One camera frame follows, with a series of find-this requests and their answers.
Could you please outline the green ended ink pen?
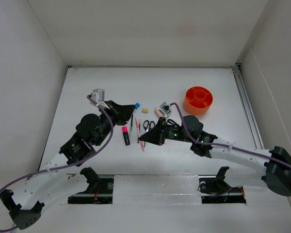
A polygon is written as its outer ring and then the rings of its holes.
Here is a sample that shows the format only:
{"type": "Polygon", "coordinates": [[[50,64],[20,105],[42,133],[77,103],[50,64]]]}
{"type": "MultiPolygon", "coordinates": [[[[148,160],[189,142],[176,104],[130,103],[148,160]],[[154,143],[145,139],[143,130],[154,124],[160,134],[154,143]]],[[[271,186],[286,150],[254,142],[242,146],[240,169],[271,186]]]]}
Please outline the green ended ink pen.
{"type": "Polygon", "coordinates": [[[132,137],[133,132],[133,114],[130,117],[130,127],[129,127],[129,136],[132,137]]]}

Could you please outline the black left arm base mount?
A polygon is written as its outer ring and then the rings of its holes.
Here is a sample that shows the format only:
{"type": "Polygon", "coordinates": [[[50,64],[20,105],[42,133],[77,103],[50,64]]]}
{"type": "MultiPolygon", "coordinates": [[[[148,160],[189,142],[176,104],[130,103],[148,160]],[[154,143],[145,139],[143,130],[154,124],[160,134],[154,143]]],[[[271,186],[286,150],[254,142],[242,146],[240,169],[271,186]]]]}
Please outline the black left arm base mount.
{"type": "Polygon", "coordinates": [[[90,167],[83,168],[81,175],[86,178],[87,189],[70,196],[68,204],[113,203],[114,175],[99,176],[90,167]]]}

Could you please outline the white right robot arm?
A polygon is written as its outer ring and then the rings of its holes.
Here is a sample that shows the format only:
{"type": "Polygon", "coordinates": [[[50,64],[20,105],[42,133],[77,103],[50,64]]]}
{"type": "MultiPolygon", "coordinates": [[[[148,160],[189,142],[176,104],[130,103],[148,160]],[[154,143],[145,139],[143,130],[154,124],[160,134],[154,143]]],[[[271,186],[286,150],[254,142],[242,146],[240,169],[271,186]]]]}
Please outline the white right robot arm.
{"type": "Polygon", "coordinates": [[[243,149],[203,130],[194,116],[185,116],[179,125],[160,117],[157,124],[139,137],[143,142],[162,146],[165,141],[190,143],[190,150],[201,157],[225,160],[243,166],[223,166],[215,178],[206,183],[206,192],[221,194],[235,186],[261,186],[281,196],[291,196],[291,156],[282,147],[272,150],[243,149]]]}

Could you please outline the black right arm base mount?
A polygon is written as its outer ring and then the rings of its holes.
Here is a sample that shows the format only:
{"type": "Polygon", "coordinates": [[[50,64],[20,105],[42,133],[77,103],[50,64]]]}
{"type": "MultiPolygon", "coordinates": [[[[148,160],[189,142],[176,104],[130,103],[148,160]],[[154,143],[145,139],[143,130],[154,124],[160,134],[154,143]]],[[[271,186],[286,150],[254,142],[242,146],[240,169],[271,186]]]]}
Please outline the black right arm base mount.
{"type": "Polygon", "coordinates": [[[232,187],[225,182],[228,166],[221,167],[216,175],[199,176],[197,190],[201,193],[202,204],[246,204],[242,186],[232,187]]]}

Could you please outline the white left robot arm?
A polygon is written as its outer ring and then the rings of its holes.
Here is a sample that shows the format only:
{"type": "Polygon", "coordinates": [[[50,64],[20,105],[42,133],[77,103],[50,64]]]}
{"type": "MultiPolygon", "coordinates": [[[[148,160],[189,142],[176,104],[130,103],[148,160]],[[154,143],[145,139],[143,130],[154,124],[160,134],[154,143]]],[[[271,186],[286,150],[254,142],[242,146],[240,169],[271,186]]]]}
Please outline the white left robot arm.
{"type": "Polygon", "coordinates": [[[40,171],[24,176],[22,186],[0,191],[0,200],[16,228],[24,230],[32,226],[48,207],[61,199],[80,192],[100,191],[100,177],[91,167],[82,167],[82,164],[106,147],[114,126],[126,125],[135,106],[119,105],[112,100],[92,103],[100,115],[86,114],[54,158],[40,171]]]}

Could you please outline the red gel pen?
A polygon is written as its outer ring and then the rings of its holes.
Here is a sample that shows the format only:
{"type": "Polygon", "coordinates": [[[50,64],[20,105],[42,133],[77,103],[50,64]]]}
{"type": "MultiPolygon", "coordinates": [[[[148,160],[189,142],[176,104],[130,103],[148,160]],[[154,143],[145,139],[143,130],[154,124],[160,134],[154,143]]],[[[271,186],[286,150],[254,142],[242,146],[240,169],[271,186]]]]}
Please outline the red gel pen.
{"type": "MultiPolygon", "coordinates": [[[[137,118],[135,118],[135,124],[136,124],[136,129],[137,129],[137,136],[138,136],[139,132],[138,132],[138,120],[137,120],[137,118]]],[[[141,146],[142,152],[145,152],[145,148],[144,148],[144,145],[143,145],[141,140],[140,140],[139,144],[141,146]]]]}

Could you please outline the black gel pen clear cap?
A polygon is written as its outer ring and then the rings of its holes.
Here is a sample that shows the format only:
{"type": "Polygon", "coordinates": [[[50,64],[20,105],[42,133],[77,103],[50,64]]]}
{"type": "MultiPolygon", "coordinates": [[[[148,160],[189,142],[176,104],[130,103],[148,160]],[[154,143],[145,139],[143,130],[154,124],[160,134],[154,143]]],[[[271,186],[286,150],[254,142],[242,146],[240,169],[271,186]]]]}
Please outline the black gel pen clear cap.
{"type": "Polygon", "coordinates": [[[137,143],[139,144],[140,143],[140,140],[139,140],[139,136],[141,135],[141,121],[138,120],[138,138],[137,138],[137,143]]]}

